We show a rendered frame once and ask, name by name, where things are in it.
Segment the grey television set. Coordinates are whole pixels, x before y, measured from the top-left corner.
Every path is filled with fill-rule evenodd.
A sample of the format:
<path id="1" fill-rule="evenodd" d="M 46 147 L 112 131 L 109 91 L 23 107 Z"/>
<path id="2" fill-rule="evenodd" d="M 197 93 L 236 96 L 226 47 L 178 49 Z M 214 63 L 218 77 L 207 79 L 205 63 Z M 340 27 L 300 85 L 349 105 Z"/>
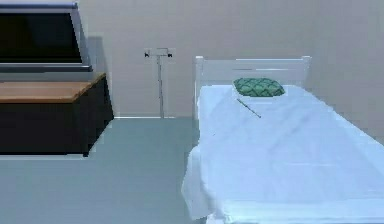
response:
<path id="1" fill-rule="evenodd" d="M 0 72 L 91 70 L 76 1 L 0 1 Z"/>

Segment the green patterned pillow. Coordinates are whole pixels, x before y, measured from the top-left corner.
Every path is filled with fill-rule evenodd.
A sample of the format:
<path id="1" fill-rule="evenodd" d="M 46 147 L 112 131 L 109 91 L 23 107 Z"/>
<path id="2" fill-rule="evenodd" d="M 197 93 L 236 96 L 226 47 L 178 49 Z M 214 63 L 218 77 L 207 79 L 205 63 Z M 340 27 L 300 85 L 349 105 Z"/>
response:
<path id="1" fill-rule="evenodd" d="M 284 87 L 269 78 L 239 78 L 233 81 L 237 92 L 248 97 L 275 97 L 285 93 Z"/>

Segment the thin grey coat stand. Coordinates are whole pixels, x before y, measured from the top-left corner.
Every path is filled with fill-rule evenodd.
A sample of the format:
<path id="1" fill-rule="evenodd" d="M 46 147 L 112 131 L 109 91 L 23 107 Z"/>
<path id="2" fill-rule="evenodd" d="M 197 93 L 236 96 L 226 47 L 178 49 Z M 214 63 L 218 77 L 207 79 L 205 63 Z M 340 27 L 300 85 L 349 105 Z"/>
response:
<path id="1" fill-rule="evenodd" d="M 162 59 L 163 58 L 172 58 L 173 52 L 170 48 L 156 48 L 152 50 L 151 48 L 146 48 L 144 50 L 145 58 L 155 58 L 156 66 L 157 66 L 157 80 L 158 80 L 158 91 L 159 91 L 159 111 L 160 117 L 165 117 L 164 110 L 164 94 L 163 94 L 163 80 L 162 80 Z"/>

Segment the thin dark pencil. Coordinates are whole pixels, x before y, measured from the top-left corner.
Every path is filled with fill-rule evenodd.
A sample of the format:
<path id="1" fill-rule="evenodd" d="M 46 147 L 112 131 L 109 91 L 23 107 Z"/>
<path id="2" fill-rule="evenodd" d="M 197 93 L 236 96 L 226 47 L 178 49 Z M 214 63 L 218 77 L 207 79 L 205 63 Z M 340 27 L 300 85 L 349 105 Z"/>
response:
<path id="1" fill-rule="evenodd" d="M 252 108 L 250 108 L 246 103 L 244 103 L 241 99 L 236 99 L 241 105 L 243 105 L 246 109 L 248 109 L 250 112 L 252 112 L 254 115 L 256 115 L 258 118 L 262 118 L 261 115 L 259 115 L 256 111 L 254 111 Z"/>

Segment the black cabinet with wooden top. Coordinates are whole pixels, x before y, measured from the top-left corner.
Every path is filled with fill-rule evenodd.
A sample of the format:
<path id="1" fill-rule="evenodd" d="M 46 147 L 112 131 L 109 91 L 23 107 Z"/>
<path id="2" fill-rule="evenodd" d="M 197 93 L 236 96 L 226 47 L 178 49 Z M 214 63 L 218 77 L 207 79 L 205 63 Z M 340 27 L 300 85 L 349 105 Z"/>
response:
<path id="1" fill-rule="evenodd" d="M 104 73 L 86 82 L 0 83 L 0 155 L 88 156 L 113 119 Z"/>

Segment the white bed with blue sheet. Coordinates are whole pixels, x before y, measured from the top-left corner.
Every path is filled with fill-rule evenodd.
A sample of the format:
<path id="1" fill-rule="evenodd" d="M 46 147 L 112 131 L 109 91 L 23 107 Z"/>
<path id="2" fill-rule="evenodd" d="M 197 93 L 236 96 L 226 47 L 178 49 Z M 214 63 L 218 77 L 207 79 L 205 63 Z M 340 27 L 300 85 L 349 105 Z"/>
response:
<path id="1" fill-rule="evenodd" d="M 310 63 L 196 57 L 199 138 L 181 187 L 192 220 L 384 224 L 384 145 L 304 89 Z M 285 93 L 242 96 L 239 78 L 273 79 Z"/>

